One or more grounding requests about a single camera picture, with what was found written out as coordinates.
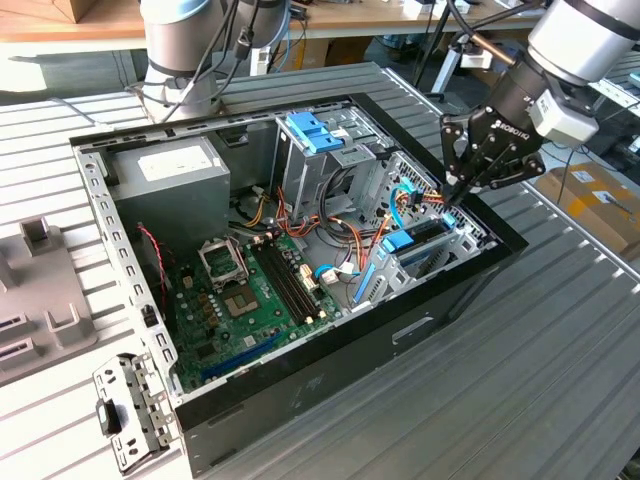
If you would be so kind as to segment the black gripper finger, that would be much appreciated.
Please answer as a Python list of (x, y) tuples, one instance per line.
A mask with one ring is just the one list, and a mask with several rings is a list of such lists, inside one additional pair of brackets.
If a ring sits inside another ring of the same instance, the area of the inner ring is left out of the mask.
[(488, 183), (493, 161), (489, 112), (465, 115), (443, 114), (440, 133), (443, 161), (447, 174), (442, 196), (446, 202), (461, 202), (474, 188)]
[(515, 157), (514, 144), (509, 144), (499, 153), (487, 155), (479, 147), (460, 169), (455, 184), (455, 202), (482, 189), (498, 190), (543, 174), (546, 169), (541, 156), (530, 153)]

